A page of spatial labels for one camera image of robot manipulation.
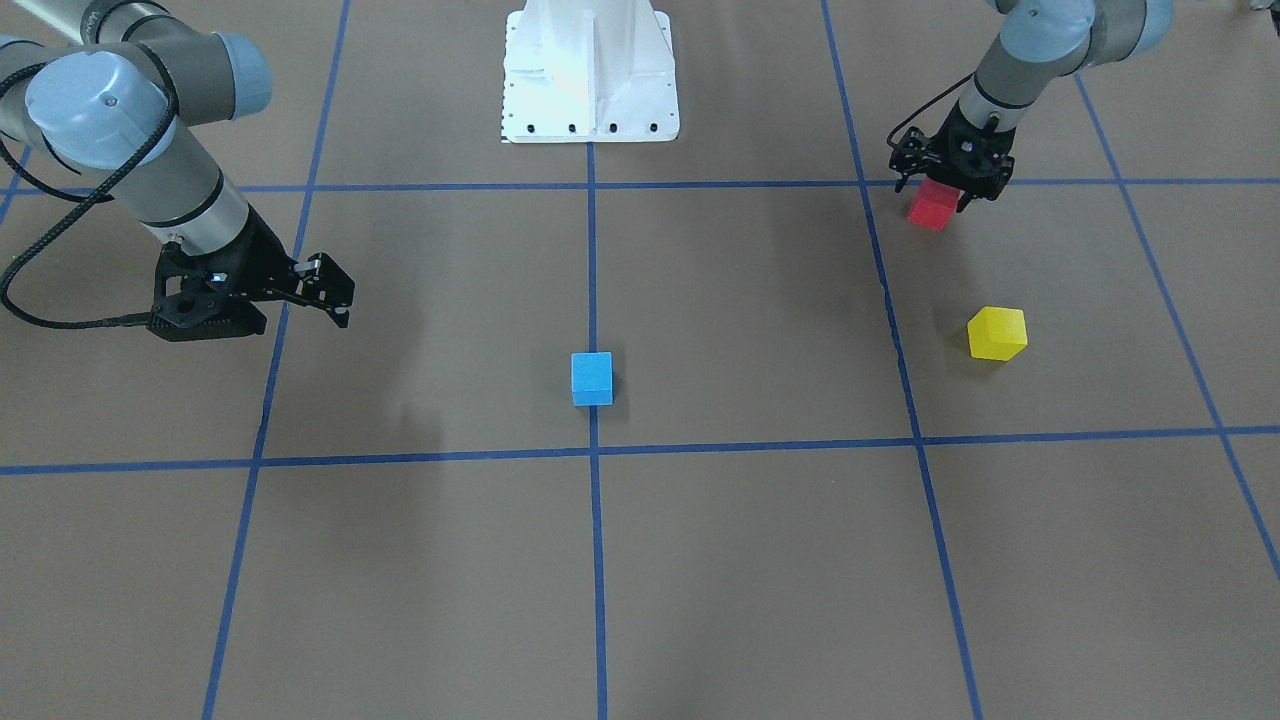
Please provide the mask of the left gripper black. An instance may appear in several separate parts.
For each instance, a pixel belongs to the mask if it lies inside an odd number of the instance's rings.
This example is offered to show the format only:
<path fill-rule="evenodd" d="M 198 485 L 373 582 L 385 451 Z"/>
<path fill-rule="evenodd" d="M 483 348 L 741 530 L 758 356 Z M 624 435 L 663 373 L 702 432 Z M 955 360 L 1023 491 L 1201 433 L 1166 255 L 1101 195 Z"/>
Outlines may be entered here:
<path fill-rule="evenodd" d="M 1012 177 L 1016 131 L 1001 131 L 1000 119 L 995 115 L 975 126 L 955 105 L 941 132 L 943 172 L 960 178 L 955 184 L 959 191 L 956 214 L 964 213 L 974 200 L 986 200 L 986 181 L 1009 181 Z"/>

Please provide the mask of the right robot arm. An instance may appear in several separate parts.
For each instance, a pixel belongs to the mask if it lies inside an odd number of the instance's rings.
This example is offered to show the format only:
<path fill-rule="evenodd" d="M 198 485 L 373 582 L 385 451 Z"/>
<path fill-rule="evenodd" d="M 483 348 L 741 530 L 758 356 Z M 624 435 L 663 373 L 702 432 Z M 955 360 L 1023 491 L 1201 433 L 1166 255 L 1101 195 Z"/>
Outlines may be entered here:
<path fill-rule="evenodd" d="M 260 304 L 282 301 L 349 324 L 355 282 L 326 254 L 293 258 L 207 149 L 196 126 L 265 110 L 273 73 L 244 36 L 202 33 L 156 1 L 27 1 L 78 38 L 49 47 L 3 37 L 3 141 L 77 174 L 87 193 L 3 160 L 68 214 L 3 272 L 3 306 L 55 331 L 143 327 L 169 342 L 261 334 Z M 160 243 L 148 310 L 84 322 L 36 316 L 10 295 L 18 274 L 92 208 L 123 206 Z"/>

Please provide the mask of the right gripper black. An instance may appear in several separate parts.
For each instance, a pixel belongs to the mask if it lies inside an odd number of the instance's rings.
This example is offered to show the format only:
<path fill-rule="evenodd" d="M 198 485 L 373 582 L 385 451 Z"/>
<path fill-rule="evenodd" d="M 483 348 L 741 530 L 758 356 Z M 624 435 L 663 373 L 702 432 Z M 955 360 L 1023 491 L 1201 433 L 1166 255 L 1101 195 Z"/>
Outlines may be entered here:
<path fill-rule="evenodd" d="M 349 325 L 355 281 L 324 252 L 294 261 L 256 208 L 247 206 L 238 234 L 220 249 L 198 252 L 192 237 L 192 232 L 172 234 L 165 242 L 165 269 L 218 273 L 237 297 L 312 307 L 339 328 Z"/>

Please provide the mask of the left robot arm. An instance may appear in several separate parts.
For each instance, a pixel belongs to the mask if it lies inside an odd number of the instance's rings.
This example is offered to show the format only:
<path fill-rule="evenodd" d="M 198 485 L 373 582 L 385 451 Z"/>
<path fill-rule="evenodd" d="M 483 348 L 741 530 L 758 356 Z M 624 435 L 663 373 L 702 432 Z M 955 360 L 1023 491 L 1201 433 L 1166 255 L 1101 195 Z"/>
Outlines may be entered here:
<path fill-rule="evenodd" d="M 942 164 L 929 179 L 959 191 L 957 210 L 995 201 L 1012 177 L 1024 115 L 1059 77 L 1123 61 L 1169 32 L 1170 1 L 992 1 L 1002 18 L 957 101 L 932 138 Z"/>

